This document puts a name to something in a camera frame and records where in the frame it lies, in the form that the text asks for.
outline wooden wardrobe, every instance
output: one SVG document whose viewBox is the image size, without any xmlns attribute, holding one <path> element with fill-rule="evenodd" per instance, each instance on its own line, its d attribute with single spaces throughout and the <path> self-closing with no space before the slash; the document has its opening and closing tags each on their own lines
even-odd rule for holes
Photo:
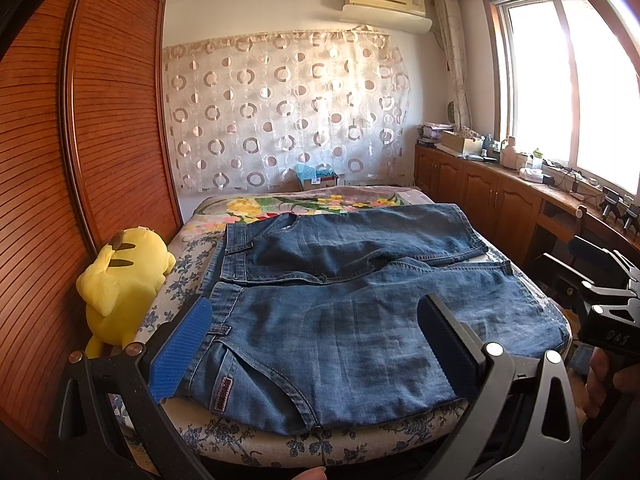
<svg viewBox="0 0 640 480">
<path fill-rule="evenodd" d="M 46 453 L 75 280 L 113 234 L 182 225 L 161 113 L 164 0 L 45 0 L 0 60 L 0 420 Z"/>
</svg>

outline cardboard box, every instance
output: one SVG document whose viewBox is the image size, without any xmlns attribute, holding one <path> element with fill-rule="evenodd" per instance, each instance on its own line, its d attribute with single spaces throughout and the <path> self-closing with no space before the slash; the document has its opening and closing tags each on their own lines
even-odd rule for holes
<svg viewBox="0 0 640 480">
<path fill-rule="evenodd" d="M 447 146 L 458 153 L 475 153 L 480 155 L 482 152 L 482 139 L 465 139 L 449 132 L 443 132 L 440 143 Z"/>
<path fill-rule="evenodd" d="M 338 185 L 338 176 L 334 173 L 333 176 L 322 176 L 318 179 L 316 184 L 310 178 L 305 180 L 298 180 L 302 191 L 309 191 L 311 189 L 321 189 L 323 187 L 333 187 Z"/>
</svg>

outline floral bedspread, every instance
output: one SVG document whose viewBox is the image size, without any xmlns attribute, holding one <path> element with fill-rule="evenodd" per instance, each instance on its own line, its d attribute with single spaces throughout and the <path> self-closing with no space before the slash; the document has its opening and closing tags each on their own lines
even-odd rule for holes
<svg viewBox="0 0 640 480">
<path fill-rule="evenodd" d="M 146 342 L 160 324 L 173 319 L 183 301 L 195 291 L 227 223 L 255 222 L 288 211 L 330 214 L 430 202 L 420 191 L 395 187 L 333 187 L 295 194 L 208 198 L 170 244 L 177 263 L 146 315 L 138 340 Z M 490 244 L 489 247 L 488 254 L 475 260 L 506 259 Z M 532 291 L 547 315 L 558 319 L 562 317 L 552 300 L 533 282 L 518 269 L 514 272 Z M 114 396 L 113 405 L 136 460 L 141 466 L 153 470 L 122 400 Z M 313 467 L 364 462 L 430 442 L 452 430 L 462 416 L 466 402 L 455 401 L 388 424 L 320 430 L 299 436 L 257 431 L 213 415 L 184 399 L 165 399 L 162 406 L 188 446 L 200 455 L 251 466 Z"/>
</svg>

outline white wall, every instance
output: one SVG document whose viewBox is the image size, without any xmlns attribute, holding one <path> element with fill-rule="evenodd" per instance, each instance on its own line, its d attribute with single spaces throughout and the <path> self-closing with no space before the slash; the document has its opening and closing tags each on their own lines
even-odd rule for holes
<svg viewBox="0 0 640 480">
<path fill-rule="evenodd" d="M 308 28 L 351 28 L 338 21 L 344 0 L 185 0 L 166 6 L 164 46 L 253 32 Z M 434 35 L 388 30 L 400 48 L 411 82 L 405 135 L 417 136 L 423 121 L 447 119 L 449 75 L 444 52 Z M 405 153 L 405 173 L 413 174 L 414 154 Z M 206 198 L 178 188 L 184 219 Z"/>
</svg>

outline window curtain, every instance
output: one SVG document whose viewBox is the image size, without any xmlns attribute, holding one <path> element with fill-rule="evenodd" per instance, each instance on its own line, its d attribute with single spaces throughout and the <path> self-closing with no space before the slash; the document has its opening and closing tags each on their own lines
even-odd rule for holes
<svg viewBox="0 0 640 480">
<path fill-rule="evenodd" d="M 166 124 L 184 189 L 291 189 L 297 164 L 345 182 L 389 182 L 406 166 L 409 78 L 386 34 L 234 36 L 168 47 L 163 59 Z"/>
<path fill-rule="evenodd" d="M 456 129 L 471 127 L 471 114 L 466 100 L 466 49 L 465 34 L 458 0 L 434 0 L 438 24 L 442 34 L 453 86 L 453 106 Z"/>
</svg>

